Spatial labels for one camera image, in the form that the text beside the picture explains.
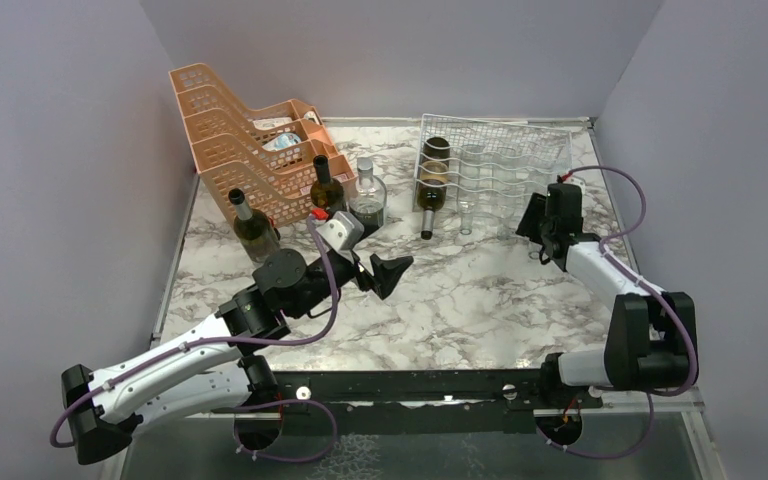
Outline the clear tall glass bottle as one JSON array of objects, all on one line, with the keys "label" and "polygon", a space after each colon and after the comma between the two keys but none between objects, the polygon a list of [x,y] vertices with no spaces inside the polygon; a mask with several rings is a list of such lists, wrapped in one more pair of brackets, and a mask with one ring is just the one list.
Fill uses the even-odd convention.
[{"label": "clear tall glass bottle", "polygon": [[514,235],[522,216],[521,183],[527,173],[523,173],[524,163],[519,151],[509,146],[500,146],[495,151],[493,163],[493,188],[497,191],[499,219],[496,237],[506,240]]}]

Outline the clear round bottle silver cap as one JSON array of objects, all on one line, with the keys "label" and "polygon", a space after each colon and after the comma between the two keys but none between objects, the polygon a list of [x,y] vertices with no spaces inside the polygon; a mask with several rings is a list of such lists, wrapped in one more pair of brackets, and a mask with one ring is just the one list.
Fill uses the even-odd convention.
[{"label": "clear round bottle silver cap", "polygon": [[375,175],[374,164],[369,158],[356,162],[357,177],[353,195],[349,199],[349,212],[364,227],[363,238],[380,230],[386,223],[387,188]]}]

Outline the clear square glass bottle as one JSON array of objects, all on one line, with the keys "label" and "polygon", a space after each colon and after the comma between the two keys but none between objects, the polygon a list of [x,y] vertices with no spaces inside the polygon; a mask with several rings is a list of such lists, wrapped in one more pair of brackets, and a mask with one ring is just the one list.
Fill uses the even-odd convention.
[{"label": "clear square glass bottle", "polygon": [[460,217],[459,233],[470,235],[479,217],[479,188],[482,177],[485,147],[481,144],[465,145],[460,153],[458,165],[457,203]]}]

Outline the green wine bottle black cap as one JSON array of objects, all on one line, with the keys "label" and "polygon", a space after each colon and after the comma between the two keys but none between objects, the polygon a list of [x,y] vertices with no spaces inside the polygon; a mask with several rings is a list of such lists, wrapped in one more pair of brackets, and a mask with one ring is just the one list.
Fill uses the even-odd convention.
[{"label": "green wine bottle black cap", "polygon": [[332,177],[329,159],[325,155],[317,155],[313,159],[313,166],[316,175],[310,188],[313,206],[324,210],[329,217],[338,211],[346,211],[345,191],[342,184]]}]

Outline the dark labelled wine bottle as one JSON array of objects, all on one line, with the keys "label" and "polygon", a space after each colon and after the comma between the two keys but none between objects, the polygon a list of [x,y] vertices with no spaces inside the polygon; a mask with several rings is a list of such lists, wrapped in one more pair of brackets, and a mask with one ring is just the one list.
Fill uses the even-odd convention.
[{"label": "dark labelled wine bottle", "polygon": [[446,200],[450,144],[443,137],[427,139],[420,152],[416,204],[422,210],[420,237],[433,237],[436,213]]}]

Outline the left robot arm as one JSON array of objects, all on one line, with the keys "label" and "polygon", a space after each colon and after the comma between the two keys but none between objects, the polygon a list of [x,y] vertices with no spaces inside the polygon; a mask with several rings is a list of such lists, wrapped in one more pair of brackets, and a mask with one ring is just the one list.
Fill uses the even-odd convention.
[{"label": "left robot arm", "polygon": [[64,412],[49,441],[91,465],[162,420],[240,404],[275,407],[273,375],[258,350],[322,339],[336,321],[345,284],[385,299],[413,262],[372,255],[364,265],[354,253],[326,249],[308,263],[298,251],[280,249],[255,269],[250,286],[185,333],[113,366],[66,369]]}]

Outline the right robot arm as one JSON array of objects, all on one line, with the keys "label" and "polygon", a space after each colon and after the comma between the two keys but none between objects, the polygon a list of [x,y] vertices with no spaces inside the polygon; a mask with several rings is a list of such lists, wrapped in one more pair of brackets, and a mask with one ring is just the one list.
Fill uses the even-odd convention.
[{"label": "right robot arm", "polygon": [[695,305],[643,279],[583,230],[579,186],[553,183],[531,195],[516,230],[539,248],[541,264],[554,264],[586,286],[610,310],[603,346],[549,355],[537,380],[539,398],[560,407],[577,387],[682,392],[698,378]]}]

